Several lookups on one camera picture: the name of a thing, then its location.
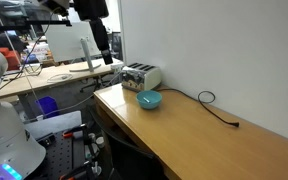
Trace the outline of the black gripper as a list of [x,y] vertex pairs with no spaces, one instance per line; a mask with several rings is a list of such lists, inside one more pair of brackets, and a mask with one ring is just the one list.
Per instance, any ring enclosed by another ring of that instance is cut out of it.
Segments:
[[108,35],[102,18],[109,15],[105,0],[74,0],[74,8],[82,21],[88,21],[97,48],[101,51],[106,65],[112,64],[112,56],[108,43]]

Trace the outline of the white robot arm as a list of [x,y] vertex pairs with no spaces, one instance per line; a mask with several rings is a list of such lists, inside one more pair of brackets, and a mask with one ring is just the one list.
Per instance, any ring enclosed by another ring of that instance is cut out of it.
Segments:
[[[8,68],[0,52],[0,79]],[[46,149],[25,128],[15,108],[0,101],[0,179],[24,180],[43,162]]]

